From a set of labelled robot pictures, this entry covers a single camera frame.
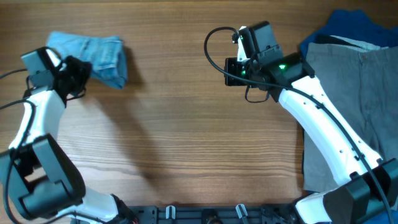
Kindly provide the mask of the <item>light blue denim jeans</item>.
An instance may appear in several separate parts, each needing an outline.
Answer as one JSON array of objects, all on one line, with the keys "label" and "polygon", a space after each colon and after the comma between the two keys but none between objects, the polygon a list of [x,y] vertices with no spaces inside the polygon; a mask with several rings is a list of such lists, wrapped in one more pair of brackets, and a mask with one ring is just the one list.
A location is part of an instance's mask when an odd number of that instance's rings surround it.
[{"label": "light blue denim jeans", "polygon": [[62,58],[73,56],[92,65],[90,77],[107,86],[122,90],[128,81],[124,42],[117,35],[93,37],[51,32],[47,47],[55,49]]}]

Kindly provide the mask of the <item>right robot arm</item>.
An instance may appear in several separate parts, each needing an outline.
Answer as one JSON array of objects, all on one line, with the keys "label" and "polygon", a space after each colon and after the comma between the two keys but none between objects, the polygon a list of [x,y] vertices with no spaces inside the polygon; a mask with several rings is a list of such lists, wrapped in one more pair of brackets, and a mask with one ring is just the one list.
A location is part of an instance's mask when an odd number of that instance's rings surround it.
[{"label": "right robot arm", "polygon": [[313,68],[299,54],[284,55],[264,21],[232,34],[235,58],[225,62],[225,83],[265,91],[303,127],[320,150],[335,186],[295,204],[302,223],[363,223],[397,200],[397,161],[384,161],[342,117]]}]

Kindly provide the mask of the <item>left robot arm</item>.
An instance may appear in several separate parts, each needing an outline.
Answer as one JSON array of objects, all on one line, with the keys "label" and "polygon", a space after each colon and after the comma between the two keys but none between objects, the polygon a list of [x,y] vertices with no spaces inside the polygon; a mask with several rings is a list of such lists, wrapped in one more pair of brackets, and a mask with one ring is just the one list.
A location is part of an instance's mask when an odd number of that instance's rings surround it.
[{"label": "left robot arm", "polygon": [[73,56],[60,58],[49,47],[21,57],[27,89],[15,105],[24,116],[9,149],[1,153],[2,198],[7,216],[14,206],[25,220],[53,223],[139,223],[137,215],[117,196],[86,187],[79,170],[57,143],[60,118],[67,102],[85,95],[91,64]]}]

